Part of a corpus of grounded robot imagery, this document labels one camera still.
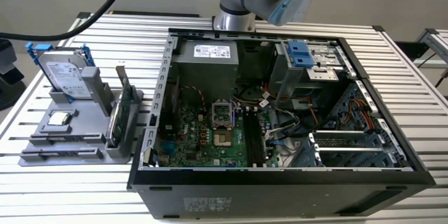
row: hard disk drive label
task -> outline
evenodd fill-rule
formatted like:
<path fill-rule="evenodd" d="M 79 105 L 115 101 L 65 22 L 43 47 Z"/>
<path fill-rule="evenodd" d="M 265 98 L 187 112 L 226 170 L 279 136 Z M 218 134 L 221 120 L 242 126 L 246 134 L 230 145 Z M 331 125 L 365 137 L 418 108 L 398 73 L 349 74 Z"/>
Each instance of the hard disk drive label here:
<path fill-rule="evenodd" d="M 66 94 L 74 98 L 91 98 L 78 67 L 70 62 L 47 62 L 51 75 Z"/>

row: green motherboard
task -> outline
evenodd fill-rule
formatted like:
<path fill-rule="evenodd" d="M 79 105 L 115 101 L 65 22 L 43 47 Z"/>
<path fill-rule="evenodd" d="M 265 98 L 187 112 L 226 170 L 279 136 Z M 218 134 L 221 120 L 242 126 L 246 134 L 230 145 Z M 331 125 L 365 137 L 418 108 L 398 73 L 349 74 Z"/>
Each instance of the green motherboard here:
<path fill-rule="evenodd" d="M 218 111 L 215 117 L 227 120 L 229 110 Z M 243 110 L 235 111 L 235 126 L 230 128 L 213 127 L 213 113 L 183 106 L 181 108 L 179 134 L 174 152 L 166 163 L 170 167 L 249 167 L 247 146 L 245 140 Z M 267 110 L 258 112 L 261 135 L 265 141 L 265 131 L 270 128 L 270 114 Z M 267 167 L 278 167 L 278 157 L 265 161 Z"/>

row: aluminum extrusion table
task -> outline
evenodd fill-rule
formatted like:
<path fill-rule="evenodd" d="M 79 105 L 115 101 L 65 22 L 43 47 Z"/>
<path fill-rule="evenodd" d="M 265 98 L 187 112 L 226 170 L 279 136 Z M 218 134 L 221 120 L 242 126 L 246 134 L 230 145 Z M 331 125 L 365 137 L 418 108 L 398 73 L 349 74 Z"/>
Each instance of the aluminum extrusion table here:
<path fill-rule="evenodd" d="M 77 19 L 71 29 L 83 21 Z M 126 65 L 131 83 L 146 94 L 138 134 L 150 121 L 151 98 L 170 27 L 211 29 L 213 22 L 209 18 L 105 15 L 79 36 L 61 43 L 61 46 L 73 47 L 87 43 L 95 63 L 102 68 L 103 81 L 113 88 L 121 87 L 114 67 Z M 290 23 L 275 27 L 258 22 L 257 28 L 262 33 L 346 37 L 438 185 L 369 217 L 219 219 L 217 222 L 448 223 L 448 103 L 390 36 L 371 26 Z M 39 72 L 0 125 L 0 155 L 5 155 L 0 156 L 0 217 L 6 217 L 0 222 L 159 222 L 154 220 L 141 196 L 127 192 L 131 163 L 18 165 L 18 155 L 51 102 L 49 91 L 50 83 Z"/>
<path fill-rule="evenodd" d="M 418 38 L 418 42 L 425 42 L 448 63 L 448 30 L 426 29 Z"/>

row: motherboard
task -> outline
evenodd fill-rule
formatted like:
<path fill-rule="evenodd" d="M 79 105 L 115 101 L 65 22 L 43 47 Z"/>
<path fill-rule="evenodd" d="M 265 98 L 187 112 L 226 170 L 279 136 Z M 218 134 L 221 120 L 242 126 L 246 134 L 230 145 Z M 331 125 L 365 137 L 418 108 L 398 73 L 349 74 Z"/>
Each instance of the motherboard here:
<path fill-rule="evenodd" d="M 183 105 L 181 107 L 179 132 L 177 141 L 163 141 L 163 155 L 159 157 L 161 165 L 170 167 L 251 167 L 249 159 L 254 147 L 249 146 L 247 131 L 258 134 L 257 144 L 262 155 L 262 166 L 278 167 L 275 151 L 265 148 L 265 133 L 271 127 L 270 114 L 261 110 L 257 116 L 258 125 L 247 129 L 245 121 L 246 111 L 233 108 L 229 103 L 221 103 L 205 112 L 198 107 Z M 215 122 L 231 122 L 221 125 Z"/>

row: power supply label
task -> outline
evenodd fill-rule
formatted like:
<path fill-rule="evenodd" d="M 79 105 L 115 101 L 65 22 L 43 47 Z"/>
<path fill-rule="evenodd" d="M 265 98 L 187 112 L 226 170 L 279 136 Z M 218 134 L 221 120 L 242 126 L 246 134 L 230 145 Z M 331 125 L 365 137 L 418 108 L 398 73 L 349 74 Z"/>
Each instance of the power supply label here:
<path fill-rule="evenodd" d="M 187 212 L 223 212 L 231 208 L 233 198 L 185 198 Z"/>
<path fill-rule="evenodd" d="M 230 46 L 213 46 L 213 45 L 197 45 L 195 46 L 195 57 L 203 58 L 231 58 L 231 47 Z"/>
<path fill-rule="evenodd" d="M 62 91 L 74 98 L 91 98 L 78 67 L 70 62 L 47 62 L 47 67 Z"/>

